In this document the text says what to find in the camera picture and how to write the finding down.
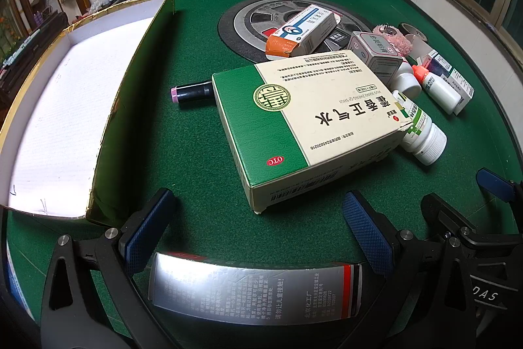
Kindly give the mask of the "white bottle red label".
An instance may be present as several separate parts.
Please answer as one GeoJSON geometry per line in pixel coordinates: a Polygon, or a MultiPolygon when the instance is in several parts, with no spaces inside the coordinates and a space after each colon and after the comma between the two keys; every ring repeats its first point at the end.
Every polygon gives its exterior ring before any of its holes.
{"type": "Polygon", "coordinates": [[[388,87],[391,91],[398,90],[410,100],[417,99],[422,91],[421,85],[413,74],[412,66],[407,61],[401,63],[388,87]]]}

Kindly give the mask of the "white dropper bottle orange cap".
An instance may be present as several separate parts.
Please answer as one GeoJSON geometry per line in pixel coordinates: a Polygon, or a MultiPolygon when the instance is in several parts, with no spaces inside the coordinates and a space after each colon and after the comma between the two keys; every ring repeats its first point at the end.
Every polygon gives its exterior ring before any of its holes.
{"type": "Polygon", "coordinates": [[[453,114],[461,99],[460,95],[442,77],[431,73],[422,65],[414,65],[412,70],[414,77],[427,94],[446,114],[453,114]]]}

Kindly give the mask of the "black tube pink cap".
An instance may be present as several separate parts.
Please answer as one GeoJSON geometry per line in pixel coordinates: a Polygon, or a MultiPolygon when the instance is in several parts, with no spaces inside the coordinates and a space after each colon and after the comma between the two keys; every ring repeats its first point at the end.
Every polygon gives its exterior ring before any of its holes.
{"type": "Polygon", "coordinates": [[[214,87],[210,80],[178,85],[170,89],[170,95],[172,102],[179,105],[207,102],[214,98],[214,87]]]}

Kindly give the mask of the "white blue carton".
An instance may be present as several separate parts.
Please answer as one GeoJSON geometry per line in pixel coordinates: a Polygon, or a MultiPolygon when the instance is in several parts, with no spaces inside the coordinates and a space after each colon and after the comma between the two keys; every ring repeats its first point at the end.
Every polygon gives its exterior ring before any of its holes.
{"type": "Polygon", "coordinates": [[[472,101],[474,95],[473,86],[450,64],[437,50],[429,46],[417,35],[407,35],[407,39],[412,43],[411,56],[417,60],[417,64],[425,68],[428,72],[440,76],[448,83],[458,95],[460,100],[453,110],[455,115],[460,112],[472,101]]]}

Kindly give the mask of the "small silver plaster box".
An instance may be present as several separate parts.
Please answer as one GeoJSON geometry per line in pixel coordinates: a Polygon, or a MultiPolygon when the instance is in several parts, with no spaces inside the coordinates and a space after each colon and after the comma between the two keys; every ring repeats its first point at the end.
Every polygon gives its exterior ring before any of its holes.
{"type": "Polygon", "coordinates": [[[388,85],[403,59],[396,49],[382,36],[354,31],[348,45],[356,56],[385,84],[388,85]]]}

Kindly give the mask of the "white bottle green label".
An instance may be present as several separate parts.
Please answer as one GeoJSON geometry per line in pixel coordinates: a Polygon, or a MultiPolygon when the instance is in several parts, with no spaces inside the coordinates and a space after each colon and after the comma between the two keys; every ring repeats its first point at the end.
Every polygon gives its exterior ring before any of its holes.
{"type": "Polygon", "coordinates": [[[411,126],[401,141],[401,148],[411,153],[424,166],[430,166],[442,156],[448,138],[431,117],[403,93],[392,93],[402,112],[411,118],[411,126]]]}

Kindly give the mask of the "black tape roll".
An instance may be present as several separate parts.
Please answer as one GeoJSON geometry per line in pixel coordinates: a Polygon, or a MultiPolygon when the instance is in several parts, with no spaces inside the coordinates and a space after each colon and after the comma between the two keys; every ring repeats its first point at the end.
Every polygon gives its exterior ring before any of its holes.
{"type": "Polygon", "coordinates": [[[417,35],[420,39],[427,41],[426,35],[411,24],[402,22],[398,25],[398,29],[400,29],[404,35],[417,35]]]}

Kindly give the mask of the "large green white medicine box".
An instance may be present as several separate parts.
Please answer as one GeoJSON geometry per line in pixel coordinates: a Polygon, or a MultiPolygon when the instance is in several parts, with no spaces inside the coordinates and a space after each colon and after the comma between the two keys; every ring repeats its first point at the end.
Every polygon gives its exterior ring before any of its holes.
{"type": "Polygon", "coordinates": [[[212,83],[256,214],[383,159],[412,124],[351,50],[247,65],[212,83]]]}

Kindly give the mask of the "pink fluffy heart keychain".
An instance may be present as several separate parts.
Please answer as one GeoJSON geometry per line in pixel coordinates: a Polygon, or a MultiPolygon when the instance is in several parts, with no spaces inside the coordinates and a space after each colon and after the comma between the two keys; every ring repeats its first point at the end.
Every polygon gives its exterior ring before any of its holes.
{"type": "Polygon", "coordinates": [[[372,32],[384,37],[401,56],[407,57],[411,54],[413,45],[398,28],[380,24],[375,26],[372,32]]]}

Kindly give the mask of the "dark mahjong side table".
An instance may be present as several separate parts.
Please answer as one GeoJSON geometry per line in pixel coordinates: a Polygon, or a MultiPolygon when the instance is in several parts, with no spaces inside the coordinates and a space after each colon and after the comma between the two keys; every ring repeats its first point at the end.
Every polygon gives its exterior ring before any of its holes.
{"type": "Polygon", "coordinates": [[[1,108],[11,104],[37,60],[67,26],[66,14],[54,12],[1,63],[1,108]]]}

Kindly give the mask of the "long white blue orange box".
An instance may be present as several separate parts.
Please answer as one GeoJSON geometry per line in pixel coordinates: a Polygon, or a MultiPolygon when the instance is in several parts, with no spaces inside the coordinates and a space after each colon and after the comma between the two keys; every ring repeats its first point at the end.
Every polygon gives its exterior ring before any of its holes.
{"type": "Polygon", "coordinates": [[[340,20],[337,12],[310,4],[269,36],[265,55],[278,60],[311,54],[340,20]]]}

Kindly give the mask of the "round silver table centre panel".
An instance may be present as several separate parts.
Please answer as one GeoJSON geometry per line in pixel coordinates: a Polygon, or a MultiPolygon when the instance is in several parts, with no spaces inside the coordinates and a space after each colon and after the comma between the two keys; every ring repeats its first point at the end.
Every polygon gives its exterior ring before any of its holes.
{"type": "Polygon", "coordinates": [[[371,21],[352,10],[321,0],[245,0],[227,10],[218,23],[221,40],[253,63],[267,60],[266,41],[294,15],[316,4],[339,15],[339,23],[315,49],[317,53],[344,50],[355,31],[370,32],[371,21]]]}

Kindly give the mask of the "gold-rimmed white storage box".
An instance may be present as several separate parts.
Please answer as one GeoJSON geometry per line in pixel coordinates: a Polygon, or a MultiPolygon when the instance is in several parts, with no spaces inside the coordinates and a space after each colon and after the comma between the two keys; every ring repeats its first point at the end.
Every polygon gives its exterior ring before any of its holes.
{"type": "Polygon", "coordinates": [[[2,125],[3,207],[61,220],[91,216],[99,157],[124,103],[122,84],[175,10],[175,0],[127,0],[57,36],[2,125]]]}

